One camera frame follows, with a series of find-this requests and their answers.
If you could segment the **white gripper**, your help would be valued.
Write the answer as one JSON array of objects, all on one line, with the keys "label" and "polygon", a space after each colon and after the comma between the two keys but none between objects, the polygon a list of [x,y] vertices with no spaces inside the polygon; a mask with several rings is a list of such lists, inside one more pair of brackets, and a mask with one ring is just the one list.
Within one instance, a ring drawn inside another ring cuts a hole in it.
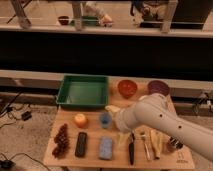
[{"label": "white gripper", "polygon": [[132,110],[129,108],[119,108],[114,105],[108,105],[105,107],[105,109],[109,112],[114,114],[114,121],[117,129],[120,131],[117,133],[117,138],[116,138],[116,144],[117,147],[120,148],[122,147],[125,142],[129,138],[129,133],[131,132],[132,129],[127,125],[127,119],[126,116],[130,116],[132,114]]}]

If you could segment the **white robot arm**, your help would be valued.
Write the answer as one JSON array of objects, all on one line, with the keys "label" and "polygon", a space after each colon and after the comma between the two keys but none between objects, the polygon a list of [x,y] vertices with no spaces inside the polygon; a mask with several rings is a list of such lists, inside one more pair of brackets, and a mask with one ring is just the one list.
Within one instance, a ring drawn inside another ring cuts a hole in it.
[{"label": "white robot arm", "polygon": [[179,140],[193,151],[213,162],[213,130],[178,117],[170,112],[167,98],[160,94],[141,96],[128,107],[108,105],[117,129],[127,134],[146,125]]}]

